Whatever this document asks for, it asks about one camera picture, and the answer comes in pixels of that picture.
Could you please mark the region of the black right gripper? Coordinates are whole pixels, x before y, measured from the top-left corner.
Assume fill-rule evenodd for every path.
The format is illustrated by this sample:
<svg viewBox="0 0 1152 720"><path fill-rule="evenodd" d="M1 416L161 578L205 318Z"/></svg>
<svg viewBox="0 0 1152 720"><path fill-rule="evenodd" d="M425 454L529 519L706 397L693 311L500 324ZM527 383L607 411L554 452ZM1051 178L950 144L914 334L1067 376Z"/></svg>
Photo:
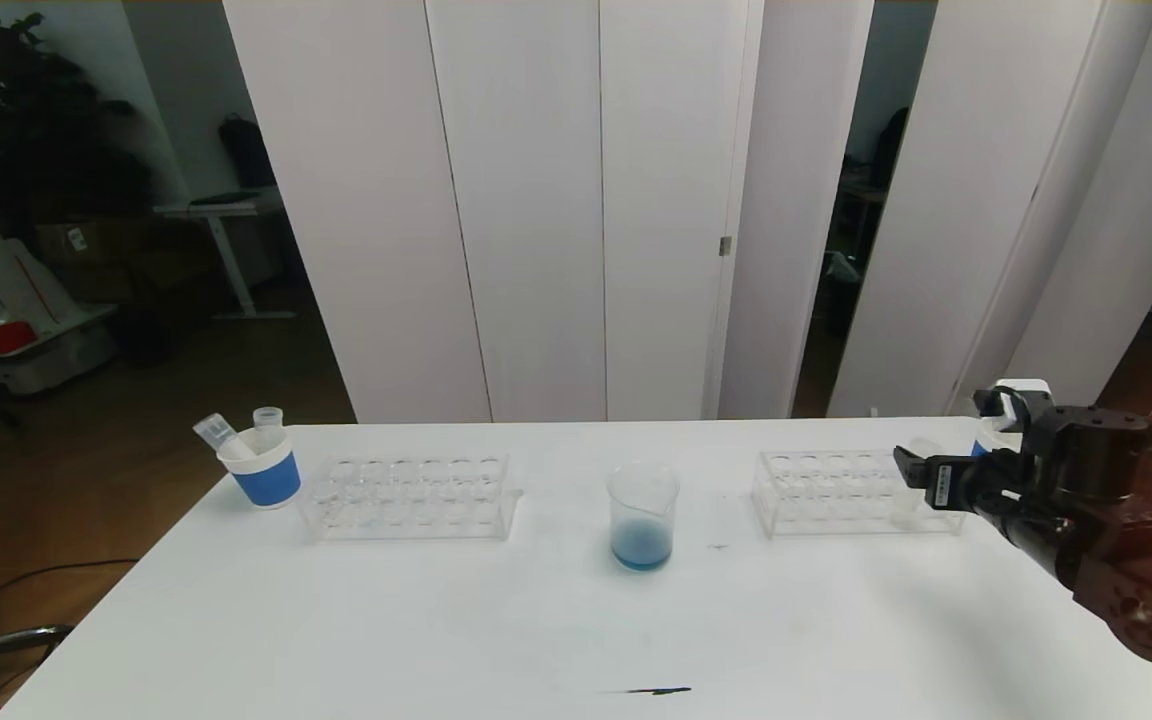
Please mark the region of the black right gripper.
<svg viewBox="0 0 1152 720"><path fill-rule="evenodd" d="M996 530L1005 530L1006 520L1015 509L1010 475L1000 457L946 456L929 458L909 448L893 448L893 461L908 488L924 488L925 503L935 511L969 511Z"/></svg>

